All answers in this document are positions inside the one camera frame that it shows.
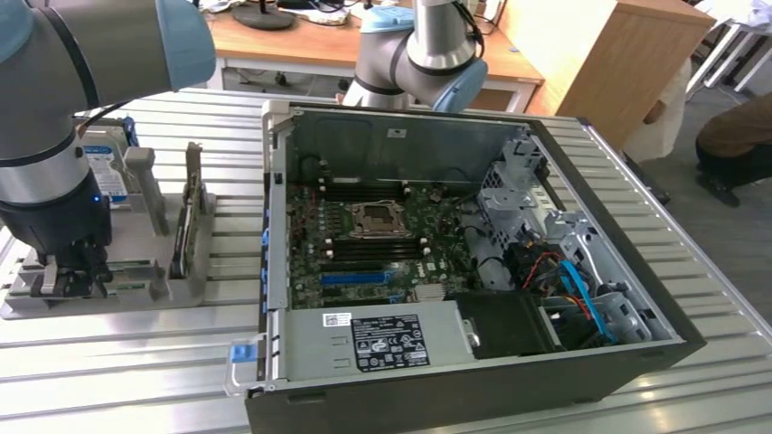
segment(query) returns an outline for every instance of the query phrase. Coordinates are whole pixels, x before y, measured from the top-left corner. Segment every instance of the blue pcie slot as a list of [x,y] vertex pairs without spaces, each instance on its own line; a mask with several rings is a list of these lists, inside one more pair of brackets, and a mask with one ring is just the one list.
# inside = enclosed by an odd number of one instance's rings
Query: blue pcie slot
[[391,273],[327,274],[320,277],[323,285],[384,284],[391,280]]

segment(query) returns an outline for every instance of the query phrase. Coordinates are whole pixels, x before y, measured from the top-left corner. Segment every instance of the motherboard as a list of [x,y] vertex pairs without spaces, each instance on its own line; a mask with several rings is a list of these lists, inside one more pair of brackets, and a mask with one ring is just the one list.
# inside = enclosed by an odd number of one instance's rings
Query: motherboard
[[292,308],[439,301],[480,288],[462,206],[476,184],[294,184]]

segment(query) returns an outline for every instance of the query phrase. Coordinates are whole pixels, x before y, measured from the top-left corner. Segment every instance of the brown jacket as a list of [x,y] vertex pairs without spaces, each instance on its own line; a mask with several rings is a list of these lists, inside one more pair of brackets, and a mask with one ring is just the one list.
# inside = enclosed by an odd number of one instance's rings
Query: brown jacket
[[708,154],[723,157],[742,156],[758,145],[772,146],[772,93],[712,118],[698,143]]

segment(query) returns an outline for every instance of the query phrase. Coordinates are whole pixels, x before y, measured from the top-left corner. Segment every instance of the blue latch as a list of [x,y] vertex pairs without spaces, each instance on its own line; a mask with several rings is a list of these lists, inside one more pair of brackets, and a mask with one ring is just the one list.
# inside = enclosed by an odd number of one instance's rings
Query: blue latch
[[231,362],[247,363],[258,361],[258,346],[256,345],[234,345],[231,347]]
[[123,134],[126,135],[126,141],[130,142],[130,146],[140,146],[140,142],[136,138],[136,123],[134,122],[134,118],[127,116],[122,120],[123,124]]

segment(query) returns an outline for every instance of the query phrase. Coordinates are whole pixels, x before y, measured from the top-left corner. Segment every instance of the open computer tower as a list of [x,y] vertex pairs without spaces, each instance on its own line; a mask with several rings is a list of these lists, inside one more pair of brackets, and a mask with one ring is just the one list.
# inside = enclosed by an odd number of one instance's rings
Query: open computer tower
[[538,120],[270,101],[263,126],[255,432],[595,402],[704,345]]

